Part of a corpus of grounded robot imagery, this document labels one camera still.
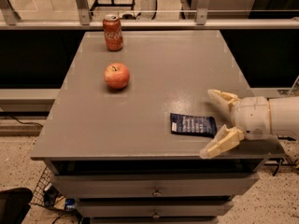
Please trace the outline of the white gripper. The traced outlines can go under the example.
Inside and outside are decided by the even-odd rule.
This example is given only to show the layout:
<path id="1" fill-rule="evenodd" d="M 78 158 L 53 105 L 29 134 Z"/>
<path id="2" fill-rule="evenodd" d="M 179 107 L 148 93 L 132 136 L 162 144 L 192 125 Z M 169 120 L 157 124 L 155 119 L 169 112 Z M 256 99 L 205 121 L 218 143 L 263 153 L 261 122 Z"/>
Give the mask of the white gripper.
<path id="1" fill-rule="evenodd" d="M 223 125 L 215 137 L 200 150 L 202 159 L 212 159 L 237 147 L 246 138 L 262 140 L 270 136 L 270 111 L 266 98 L 247 97 L 239 100 L 236 94 L 210 89 L 207 94 L 223 110 L 231 110 L 231 119 L 235 127 Z"/>

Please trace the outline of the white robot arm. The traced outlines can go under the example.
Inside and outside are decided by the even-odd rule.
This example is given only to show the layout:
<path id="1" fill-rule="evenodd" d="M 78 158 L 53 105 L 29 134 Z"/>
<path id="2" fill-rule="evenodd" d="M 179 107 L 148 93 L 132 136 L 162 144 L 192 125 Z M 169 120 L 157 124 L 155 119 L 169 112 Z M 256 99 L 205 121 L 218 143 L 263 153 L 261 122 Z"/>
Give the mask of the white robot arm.
<path id="1" fill-rule="evenodd" d="M 212 159 L 237 147 L 244 139 L 299 136 L 299 97 L 239 98 L 230 92 L 208 90 L 208 95 L 229 115 L 233 127 L 223 125 L 215 137 L 200 150 L 202 159 Z"/>

